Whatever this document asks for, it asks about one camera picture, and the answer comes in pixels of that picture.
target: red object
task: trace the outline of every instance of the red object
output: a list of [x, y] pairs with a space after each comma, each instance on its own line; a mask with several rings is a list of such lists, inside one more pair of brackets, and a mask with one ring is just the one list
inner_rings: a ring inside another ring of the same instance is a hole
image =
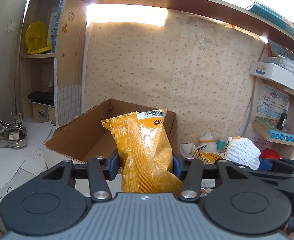
[[270, 159], [278, 160], [280, 158], [280, 156], [273, 149], [266, 148], [260, 154], [260, 158], [262, 158], [262, 159], [270, 158]]

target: plastic container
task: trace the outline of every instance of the plastic container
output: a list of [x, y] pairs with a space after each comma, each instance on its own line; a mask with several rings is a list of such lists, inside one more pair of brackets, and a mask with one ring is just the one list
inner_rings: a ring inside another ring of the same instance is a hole
[[265, 57], [263, 62], [274, 63], [294, 74], [294, 61], [289, 58]]

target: metal clip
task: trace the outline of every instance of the metal clip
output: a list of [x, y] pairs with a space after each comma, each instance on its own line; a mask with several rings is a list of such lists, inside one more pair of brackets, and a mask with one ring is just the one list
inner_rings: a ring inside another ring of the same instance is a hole
[[0, 147], [18, 148], [27, 145], [27, 129], [22, 126], [22, 113], [11, 113], [10, 122], [5, 123], [0, 120], [3, 132], [0, 132]]

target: patterned wallpaper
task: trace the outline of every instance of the patterned wallpaper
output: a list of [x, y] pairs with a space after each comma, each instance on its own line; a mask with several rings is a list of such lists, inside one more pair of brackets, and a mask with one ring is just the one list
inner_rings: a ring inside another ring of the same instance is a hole
[[237, 136], [251, 99], [250, 63], [264, 43], [190, 13], [168, 10], [164, 27], [93, 23], [84, 110], [108, 98], [177, 113], [178, 142]]

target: barcode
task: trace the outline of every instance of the barcode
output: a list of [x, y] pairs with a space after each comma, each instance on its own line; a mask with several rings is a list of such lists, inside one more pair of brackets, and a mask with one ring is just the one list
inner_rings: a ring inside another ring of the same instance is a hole
[[164, 112], [161, 111], [161, 110], [152, 110], [152, 111], [149, 111], [149, 112], [145, 112], [145, 115], [147, 117], [150, 117], [150, 116], [163, 116]]

